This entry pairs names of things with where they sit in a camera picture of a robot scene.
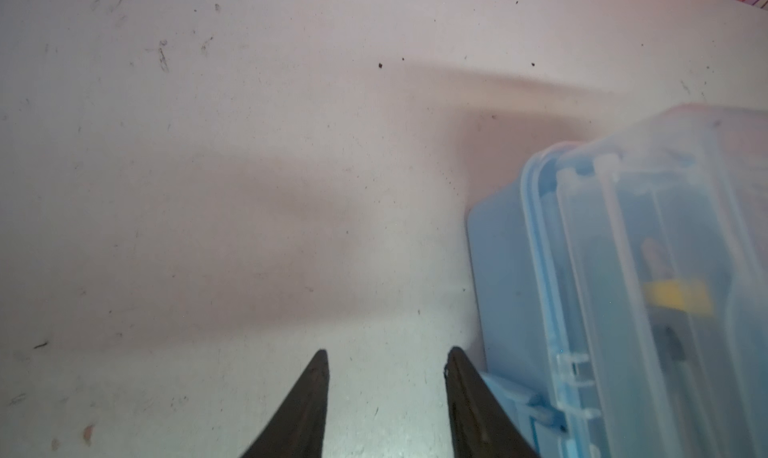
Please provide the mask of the blue plastic tool box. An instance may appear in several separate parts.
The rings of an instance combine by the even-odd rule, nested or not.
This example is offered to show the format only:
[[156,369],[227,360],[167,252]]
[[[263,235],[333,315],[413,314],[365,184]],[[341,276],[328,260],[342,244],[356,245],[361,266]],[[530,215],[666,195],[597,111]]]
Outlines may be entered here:
[[[687,105],[534,154],[468,242],[484,379],[542,457],[767,453],[767,115]],[[643,239],[705,284],[704,394],[671,392]]]

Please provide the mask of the yellow black utility knife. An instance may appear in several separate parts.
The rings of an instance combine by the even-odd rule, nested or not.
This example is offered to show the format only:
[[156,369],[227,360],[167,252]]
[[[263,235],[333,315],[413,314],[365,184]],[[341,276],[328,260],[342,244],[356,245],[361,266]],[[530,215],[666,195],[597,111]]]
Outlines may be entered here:
[[665,379],[672,393],[699,398],[704,394],[702,347],[714,325],[706,286],[679,277],[660,241],[643,239],[640,252],[649,274],[643,294]]

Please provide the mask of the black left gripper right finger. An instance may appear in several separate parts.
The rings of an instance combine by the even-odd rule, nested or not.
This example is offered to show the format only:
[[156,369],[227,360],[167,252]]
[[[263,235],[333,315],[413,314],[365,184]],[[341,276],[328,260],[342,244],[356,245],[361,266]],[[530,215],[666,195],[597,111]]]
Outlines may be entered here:
[[462,348],[450,349],[444,381],[455,457],[538,457]]

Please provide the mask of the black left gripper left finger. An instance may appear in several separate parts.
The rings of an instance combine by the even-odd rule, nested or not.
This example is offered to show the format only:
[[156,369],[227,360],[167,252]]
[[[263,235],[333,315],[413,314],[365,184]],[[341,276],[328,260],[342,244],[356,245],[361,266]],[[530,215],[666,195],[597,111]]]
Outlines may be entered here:
[[321,457],[329,382],[328,354],[320,349],[242,457]]

